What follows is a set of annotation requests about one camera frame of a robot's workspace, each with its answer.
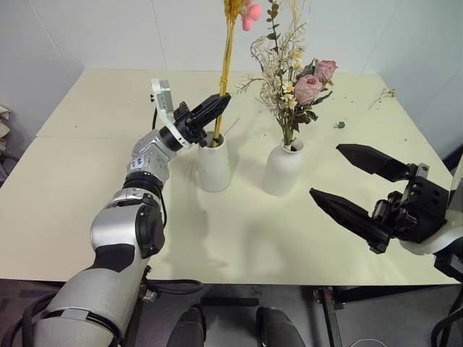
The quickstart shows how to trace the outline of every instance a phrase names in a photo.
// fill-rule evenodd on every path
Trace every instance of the tabletop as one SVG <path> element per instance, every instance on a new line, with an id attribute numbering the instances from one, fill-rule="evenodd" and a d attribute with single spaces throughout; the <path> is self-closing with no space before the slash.
<path id="1" fill-rule="evenodd" d="M 130 151 L 150 129 L 151 77 L 168 78 L 174 102 L 185 100 L 190 108 L 218 89 L 215 72 L 86 70 L 0 189 L 0 278 L 67 280 L 91 265 L 92 220 L 121 188 Z M 305 142 L 303 172 L 284 197 L 260 187 L 280 130 L 255 99 L 258 85 L 235 95 L 222 128 L 231 184 L 219 193 L 202 191 L 197 149 L 179 152 L 163 193 L 166 244 L 151 257 L 150 276 L 205 283 L 455 283 L 433 267 L 433 256 L 415 256 L 397 240 L 387 253 L 373 254 L 308 194 L 314 187 L 371 211 L 376 200 L 403 190 L 404 182 L 392 184 L 351 166 L 335 149 L 339 143 L 371 145 L 405 163 L 427 163 L 428 178 L 449 187 L 450 173 L 396 99 L 368 110 L 384 87 L 376 75 L 336 77 L 335 93 L 318 107 L 319 120 L 299 134 Z M 346 127 L 333 128 L 338 121 Z"/>

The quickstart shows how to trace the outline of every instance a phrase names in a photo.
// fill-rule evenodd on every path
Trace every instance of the white wall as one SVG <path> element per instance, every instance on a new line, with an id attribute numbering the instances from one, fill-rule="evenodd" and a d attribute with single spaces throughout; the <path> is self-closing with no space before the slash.
<path id="1" fill-rule="evenodd" d="M 463 142 L 462 11 L 462 0 L 312 0 L 307 52 L 378 72 L 445 156 Z M 222 0 L 0 0 L 12 144 L 27 147 L 84 67 L 220 70 L 224 23 Z M 237 31 L 233 70 L 257 69 L 249 44 L 267 24 Z"/>

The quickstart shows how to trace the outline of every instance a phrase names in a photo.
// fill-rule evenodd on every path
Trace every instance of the yellow stem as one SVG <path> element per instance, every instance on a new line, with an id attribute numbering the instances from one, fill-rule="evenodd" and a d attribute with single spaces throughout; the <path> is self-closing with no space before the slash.
<path id="1" fill-rule="evenodd" d="M 226 46 L 224 54 L 224 64 L 222 66 L 222 75 L 220 77 L 220 96 L 226 94 L 226 84 L 229 78 L 230 61 L 232 60 L 232 49 L 234 40 L 234 20 L 226 20 Z M 212 147 L 218 146 L 218 139 L 220 137 L 220 126 L 222 123 L 222 115 L 217 117 L 216 126 L 214 127 L 214 139 L 212 141 Z"/>

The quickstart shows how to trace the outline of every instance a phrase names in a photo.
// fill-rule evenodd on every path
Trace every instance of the floor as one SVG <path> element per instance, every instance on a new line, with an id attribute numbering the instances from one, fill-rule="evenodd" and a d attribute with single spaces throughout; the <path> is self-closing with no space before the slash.
<path id="1" fill-rule="evenodd" d="M 0 336 L 22 310 L 51 287 L 16 280 L 0 280 Z M 402 294 L 347 304 L 336 312 L 343 346 L 360 338 L 374 338 L 388 347 L 426 347 L 430 331 L 445 317 L 456 296 L 456 286 Z M 189 296 L 163 295 L 143 306 L 136 339 L 137 347 L 164 347 L 180 314 L 203 296 L 253 297 L 260 305 L 283 310 L 298 328 L 307 347 L 329 346 L 321 305 L 311 287 L 208 285 Z M 205 307 L 208 324 L 206 346 L 256 346 L 255 307 Z M 463 344 L 463 326 L 452 330 L 449 347 Z M 356 347 L 378 347 L 373 341 Z"/>

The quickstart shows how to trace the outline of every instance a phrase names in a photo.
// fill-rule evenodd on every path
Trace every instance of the white vase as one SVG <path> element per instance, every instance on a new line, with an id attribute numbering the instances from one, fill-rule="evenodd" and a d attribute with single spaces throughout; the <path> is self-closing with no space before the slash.
<path id="1" fill-rule="evenodd" d="M 232 175 L 225 138 L 221 134 L 218 146 L 212 148 L 213 136 L 213 132 L 208 132 L 205 138 L 207 145 L 199 147 L 197 177 L 200 187 L 205 191 L 220 192 L 227 188 Z"/>
<path id="2" fill-rule="evenodd" d="M 295 139 L 292 147 L 295 151 L 287 150 L 281 144 L 276 146 L 268 155 L 266 172 L 263 175 L 262 187 L 270 195 L 280 197 L 286 194 L 294 185 L 303 164 L 304 143 Z"/>

